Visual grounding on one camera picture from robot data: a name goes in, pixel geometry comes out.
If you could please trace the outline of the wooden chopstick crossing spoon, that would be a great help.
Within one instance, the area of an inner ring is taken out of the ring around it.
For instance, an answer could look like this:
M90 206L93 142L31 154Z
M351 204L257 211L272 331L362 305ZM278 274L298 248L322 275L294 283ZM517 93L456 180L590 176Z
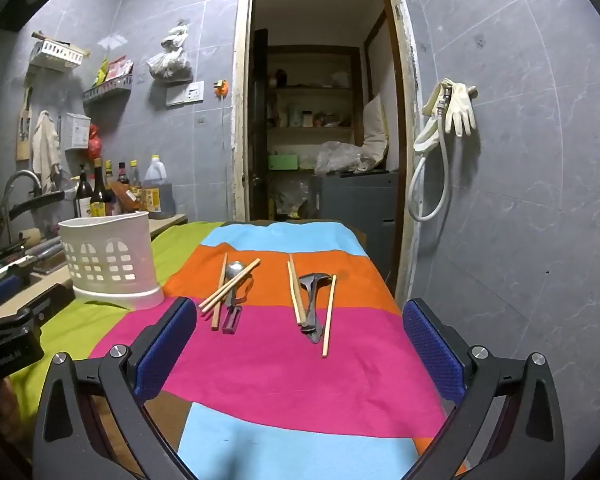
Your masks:
M220 288L218 288L211 296L209 296L199 305L200 312L207 313L209 310L213 309L228 294L230 290L239 284L242 284L242 282L245 281L251 272L260 264L260 262L260 258L254 259L248 264L248 266L245 266L242 270L240 270L234 276L234 278L231 278Z

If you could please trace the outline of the wooden chopstick pair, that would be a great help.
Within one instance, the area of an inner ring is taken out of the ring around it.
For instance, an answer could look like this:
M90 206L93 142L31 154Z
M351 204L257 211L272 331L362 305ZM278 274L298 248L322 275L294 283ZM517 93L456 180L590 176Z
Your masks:
M300 292L300 283L298 280L296 267L294 266L294 257L291 254L289 254L288 260L290 261L290 264L291 264L292 274L294 274L294 286L296 286L296 293L297 293L298 304L300 307L300 316L301 316L301 321L302 321L301 326L304 327L304 326L306 326L306 309L304 308L304 304L302 301L302 296L301 296L301 292Z
M298 304L298 298L296 293L296 286L294 286L294 274L292 274L290 261L287 261L287 270L288 270L288 278L289 278L289 291L291 296L292 306L294 307L294 316L296 317L296 323L298 326L301 326L301 316L300 316L300 307Z

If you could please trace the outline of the white plastic utensil holder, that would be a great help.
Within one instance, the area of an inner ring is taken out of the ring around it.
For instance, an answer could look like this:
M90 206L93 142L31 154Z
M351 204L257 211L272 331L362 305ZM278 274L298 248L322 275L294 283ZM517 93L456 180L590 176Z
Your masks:
M59 236L78 298L130 310L163 302L146 212L66 220Z

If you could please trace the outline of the dark wine bottle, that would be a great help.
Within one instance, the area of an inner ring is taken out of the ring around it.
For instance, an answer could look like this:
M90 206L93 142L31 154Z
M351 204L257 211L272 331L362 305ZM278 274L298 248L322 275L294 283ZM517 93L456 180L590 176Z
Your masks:
M76 216L78 218L86 218L91 215L92 195L93 190L90 182L88 182L85 166L82 165L78 187L76 188L76 197L74 198L74 206L76 206Z

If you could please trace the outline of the large oil jug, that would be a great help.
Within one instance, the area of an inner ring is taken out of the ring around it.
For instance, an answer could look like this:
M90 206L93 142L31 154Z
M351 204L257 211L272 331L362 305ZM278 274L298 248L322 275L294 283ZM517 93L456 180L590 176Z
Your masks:
M143 201L151 219L166 219L176 214L172 183L158 155L151 156L143 178Z

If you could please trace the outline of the hanging beige towel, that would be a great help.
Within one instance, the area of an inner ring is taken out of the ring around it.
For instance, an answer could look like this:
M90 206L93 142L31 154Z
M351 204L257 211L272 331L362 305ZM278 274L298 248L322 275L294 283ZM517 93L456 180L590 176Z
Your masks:
M40 179L44 193L58 190L62 175L59 136L47 110L38 115L33 133L32 170Z

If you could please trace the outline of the red plastic bag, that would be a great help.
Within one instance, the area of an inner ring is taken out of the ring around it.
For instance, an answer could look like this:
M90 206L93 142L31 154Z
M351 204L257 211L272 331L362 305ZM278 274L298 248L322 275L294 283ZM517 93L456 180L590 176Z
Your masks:
M96 159L102 157L102 140L99 136L99 128L91 124L88 128L88 141L87 141L87 158L94 162Z

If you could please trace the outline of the clear plastic bag on cabinet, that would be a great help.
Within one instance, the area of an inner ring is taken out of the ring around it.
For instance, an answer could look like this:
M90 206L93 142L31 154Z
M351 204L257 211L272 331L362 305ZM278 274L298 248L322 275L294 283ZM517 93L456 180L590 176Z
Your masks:
M362 146L328 141L317 151L314 174L336 174L337 172L352 172L364 174L377 166L377 160Z

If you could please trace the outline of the green box on shelf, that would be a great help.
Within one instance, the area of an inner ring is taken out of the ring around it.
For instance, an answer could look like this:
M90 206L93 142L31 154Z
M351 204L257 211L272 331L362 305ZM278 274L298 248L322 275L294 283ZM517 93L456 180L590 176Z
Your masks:
M268 156L268 169L271 171L296 171L299 157L296 154L272 154Z

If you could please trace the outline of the white rubber glove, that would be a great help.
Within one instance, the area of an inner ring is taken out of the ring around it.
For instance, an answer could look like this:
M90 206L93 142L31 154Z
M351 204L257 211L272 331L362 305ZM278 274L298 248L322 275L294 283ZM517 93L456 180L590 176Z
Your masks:
M453 82L449 106L445 113L444 130L446 133L454 133L461 138L470 136L476 129L476 116L468 87L461 82Z

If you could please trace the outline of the white wall box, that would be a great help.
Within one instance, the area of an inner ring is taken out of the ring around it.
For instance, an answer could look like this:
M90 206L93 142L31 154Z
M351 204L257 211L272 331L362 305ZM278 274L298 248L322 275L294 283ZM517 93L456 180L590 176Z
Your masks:
M90 140L91 118L67 113L61 119L61 146L64 151L86 150Z

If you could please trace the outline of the grey wall shelf with packets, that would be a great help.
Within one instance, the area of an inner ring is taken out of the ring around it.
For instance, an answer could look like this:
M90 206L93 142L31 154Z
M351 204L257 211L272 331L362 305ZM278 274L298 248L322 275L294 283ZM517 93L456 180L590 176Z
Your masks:
M133 61L126 55L121 55L112 61L105 58L98 68L94 84L82 94L83 104L91 105L117 94L130 92L133 68Z

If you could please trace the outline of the orange wall hook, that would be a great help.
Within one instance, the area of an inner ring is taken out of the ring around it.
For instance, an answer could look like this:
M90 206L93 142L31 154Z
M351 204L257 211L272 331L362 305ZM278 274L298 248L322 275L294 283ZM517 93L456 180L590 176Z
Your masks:
M216 97L220 100L224 100L228 96L230 86L226 79L219 79L213 84L213 89Z

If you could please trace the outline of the white wall basket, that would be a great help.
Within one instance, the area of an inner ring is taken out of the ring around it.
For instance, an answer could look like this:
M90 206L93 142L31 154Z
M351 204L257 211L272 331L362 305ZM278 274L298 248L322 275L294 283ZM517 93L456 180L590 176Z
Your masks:
M42 32L32 32L31 36L36 40L30 54L29 64L32 66L65 73L79 67L91 55L90 50L50 38Z

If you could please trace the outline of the white plastic bag on wall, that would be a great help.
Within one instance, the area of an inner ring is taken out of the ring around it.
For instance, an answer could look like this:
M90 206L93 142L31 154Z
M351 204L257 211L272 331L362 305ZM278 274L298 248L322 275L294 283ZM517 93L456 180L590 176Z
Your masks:
M189 36L188 23L178 21L161 40L162 51L151 58L146 64L148 72L156 81L182 82L193 79L192 64L185 50Z

